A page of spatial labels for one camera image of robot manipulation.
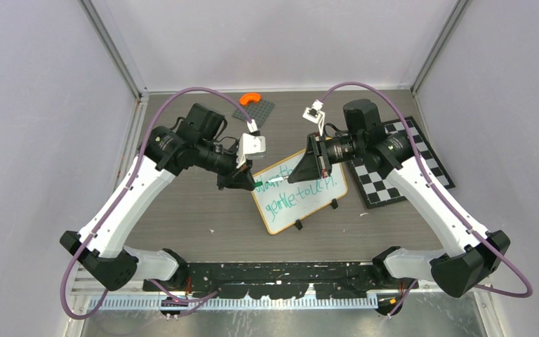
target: whiteboard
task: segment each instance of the whiteboard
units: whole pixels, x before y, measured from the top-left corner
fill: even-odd
[[[251,194],[270,234],[278,234],[294,225],[296,220],[302,220],[330,205],[332,199],[339,199],[348,192],[348,184],[340,164],[333,166],[331,176],[326,179],[294,184],[289,184],[286,180],[268,182],[273,178],[289,175],[303,154],[304,150],[301,150],[253,176],[255,182],[260,181],[262,185],[256,187]]]

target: black chessboard frame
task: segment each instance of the black chessboard frame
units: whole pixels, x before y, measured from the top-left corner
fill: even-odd
[[[455,184],[447,174],[447,171],[437,158],[437,155],[431,148],[422,130],[416,124],[413,117],[406,117],[406,123],[410,128],[410,132],[414,137],[416,146],[420,154],[427,162],[427,166],[433,172],[439,182],[446,188],[454,188]],[[386,121],[383,123],[387,133],[396,133],[404,129],[399,119]],[[381,179],[376,171],[368,172],[363,164],[362,159],[356,158],[353,161],[348,161],[346,166],[354,177],[354,181],[359,188],[366,208],[374,209],[375,207],[393,204],[394,202],[406,200],[403,195],[400,195],[397,188],[393,187],[387,181]]]

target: marker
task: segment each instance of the marker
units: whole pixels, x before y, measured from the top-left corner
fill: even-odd
[[[285,179],[288,179],[289,176],[282,176],[282,177],[277,177],[277,178],[273,178],[273,179],[269,179],[267,182],[268,183],[277,183],[279,181],[283,181]]]

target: white panel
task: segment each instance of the white panel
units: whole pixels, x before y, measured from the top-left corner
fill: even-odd
[[[134,105],[77,1],[0,1],[0,336],[62,335],[58,240],[111,193]]]
[[[431,139],[457,188],[534,286],[495,297],[508,336],[539,336],[539,3],[473,1],[419,92]],[[506,267],[496,287],[523,291]]]
[[[107,0],[150,91],[409,87],[455,0]]]

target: yellow border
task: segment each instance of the yellow border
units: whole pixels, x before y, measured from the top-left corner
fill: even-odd
[[[293,155],[291,155],[291,156],[289,156],[289,157],[287,157],[287,158],[285,158],[285,159],[282,159],[281,161],[278,161],[278,162],[275,163],[274,165],[271,165],[271,166],[268,166],[268,167],[264,168],[263,170],[261,170],[261,171],[255,173],[255,175],[254,175],[253,177],[257,177],[257,176],[259,176],[260,174],[262,174],[262,173],[264,173],[264,172],[267,172],[268,170],[273,169],[274,167],[276,167],[276,166],[278,166],[278,165],[284,163],[285,161],[288,161],[288,160],[290,160],[290,159],[292,159],[292,158],[298,156],[299,154],[301,154],[301,153],[304,152],[304,151],[305,151],[305,149],[302,149],[301,151],[296,152],[295,154],[293,154]],[[344,193],[342,193],[342,195],[340,195],[339,197],[336,197],[336,199],[340,199],[340,198],[344,197],[344,196],[348,193],[348,182],[346,181],[346,175],[344,174],[344,168],[342,167],[342,164],[336,164],[336,165],[340,165],[340,171],[342,172],[342,178],[344,178],[344,185],[346,186],[346,190],[344,191]],[[270,230],[270,228],[267,226],[267,221],[265,221],[265,217],[263,216],[263,210],[261,209],[261,207],[259,207],[259,202],[257,201],[257,198],[255,197],[255,193],[254,193],[254,192],[255,192],[255,191],[251,191],[251,195],[253,195],[253,200],[255,201],[255,205],[257,206],[257,210],[259,211],[259,215],[260,215],[261,218],[263,219],[263,224],[265,225],[265,229],[267,230],[268,233],[270,233],[271,235],[276,235],[276,234],[280,233],[281,231],[285,230],[286,228],[288,228],[288,227],[290,227],[290,226],[292,226],[292,225],[294,225],[294,224],[296,223],[296,221],[294,221],[294,222],[291,223],[290,225],[287,225],[287,226],[285,226],[284,228],[282,228],[281,230],[279,230],[279,231],[277,231],[277,232],[272,232],[272,231]],[[313,211],[313,212],[311,212],[311,213],[309,213],[309,214],[307,214],[307,215],[305,215],[305,216],[303,216],[302,218],[299,218],[299,219],[297,219],[297,220],[302,220],[302,219],[304,219],[304,218],[310,216],[311,214],[313,214],[313,213],[319,211],[320,209],[323,209],[323,207],[328,206],[329,204],[331,204],[331,201],[328,202],[327,204],[325,204],[325,205],[319,207],[319,208],[316,209],[315,211]]]

